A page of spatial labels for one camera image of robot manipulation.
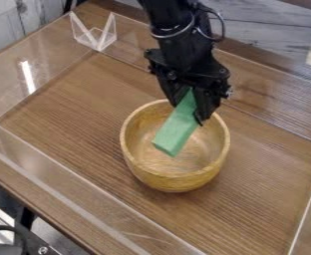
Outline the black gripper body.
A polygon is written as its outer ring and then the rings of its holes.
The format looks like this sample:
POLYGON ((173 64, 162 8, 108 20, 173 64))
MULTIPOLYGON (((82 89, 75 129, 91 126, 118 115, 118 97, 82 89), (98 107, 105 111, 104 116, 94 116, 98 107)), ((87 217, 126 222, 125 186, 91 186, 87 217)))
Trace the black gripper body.
POLYGON ((186 78, 189 88, 211 90, 220 98, 228 98, 228 70, 212 57, 212 42, 196 29, 178 35, 154 35, 158 48, 145 50, 150 72, 170 80, 186 78))

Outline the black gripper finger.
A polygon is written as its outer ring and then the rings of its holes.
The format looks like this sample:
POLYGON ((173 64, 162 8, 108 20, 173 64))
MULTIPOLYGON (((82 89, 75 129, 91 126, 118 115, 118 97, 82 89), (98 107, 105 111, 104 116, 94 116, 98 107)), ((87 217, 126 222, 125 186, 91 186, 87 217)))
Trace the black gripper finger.
POLYGON ((213 91, 205 90, 202 88, 192 89, 196 109, 193 112, 193 117, 200 125, 209 119, 212 113, 219 108, 220 97, 213 91))
POLYGON ((188 92, 186 78, 170 80, 165 76, 158 76, 157 81, 169 104, 176 107, 188 92))

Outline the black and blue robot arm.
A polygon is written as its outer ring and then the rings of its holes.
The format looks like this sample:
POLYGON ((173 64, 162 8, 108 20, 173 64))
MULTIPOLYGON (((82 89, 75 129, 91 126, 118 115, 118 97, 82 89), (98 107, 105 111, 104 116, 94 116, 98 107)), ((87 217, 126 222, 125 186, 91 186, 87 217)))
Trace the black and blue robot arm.
POLYGON ((221 15, 198 0, 137 0, 157 47, 145 49, 149 71, 173 107, 192 92, 192 117, 202 125, 229 97, 229 71, 212 55, 224 40, 221 15))

